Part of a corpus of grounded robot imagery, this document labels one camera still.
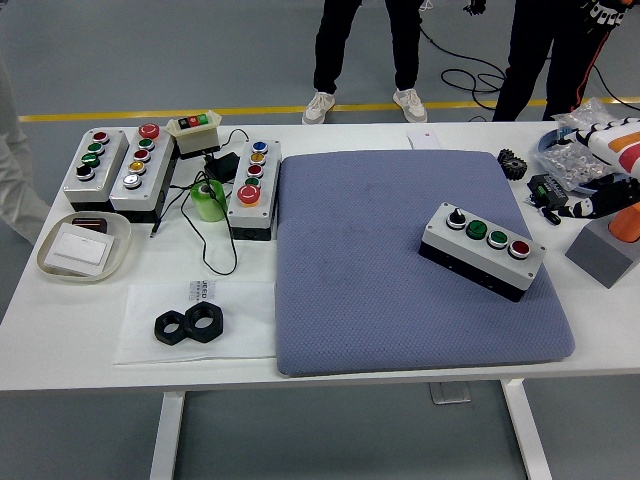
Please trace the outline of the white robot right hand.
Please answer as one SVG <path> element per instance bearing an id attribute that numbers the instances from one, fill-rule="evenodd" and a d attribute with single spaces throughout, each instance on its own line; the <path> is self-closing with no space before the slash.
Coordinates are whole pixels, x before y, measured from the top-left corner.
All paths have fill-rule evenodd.
<path id="1" fill-rule="evenodd" d="M 593 124 L 587 130 L 574 130 L 565 136 L 588 148 L 600 162 L 625 174 L 589 198 L 562 206 L 561 217 L 596 219 L 623 210 L 639 201 L 639 119 L 628 117 L 608 124 Z"/>

